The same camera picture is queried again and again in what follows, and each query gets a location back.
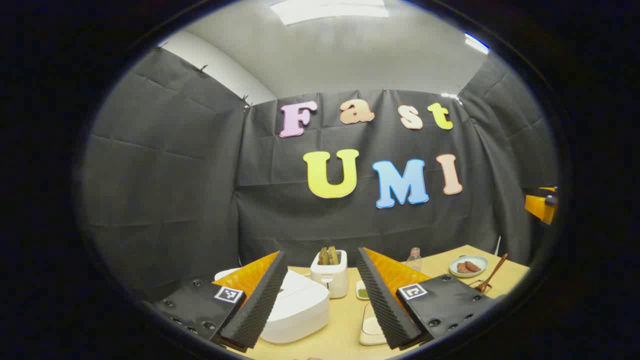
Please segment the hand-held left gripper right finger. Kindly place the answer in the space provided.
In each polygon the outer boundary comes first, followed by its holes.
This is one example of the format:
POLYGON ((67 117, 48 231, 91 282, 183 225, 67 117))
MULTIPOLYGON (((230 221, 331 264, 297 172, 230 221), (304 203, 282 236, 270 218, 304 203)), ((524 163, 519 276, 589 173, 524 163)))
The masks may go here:
POLYGON ((498 305, 451 274, 430 277, 365 247, 358 249, 356 266, 391 349, 445 337, 498 305))

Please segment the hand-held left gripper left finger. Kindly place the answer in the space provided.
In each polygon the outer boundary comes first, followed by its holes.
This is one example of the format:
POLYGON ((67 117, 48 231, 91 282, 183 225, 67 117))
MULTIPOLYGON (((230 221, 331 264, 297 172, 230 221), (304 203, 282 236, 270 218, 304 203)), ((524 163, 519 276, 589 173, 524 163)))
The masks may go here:
POLYGON ((195 337, 246 351, 258 342, 287 273, 286 253, 275 251, 218 280, 187 279, 152 305, 195 337))

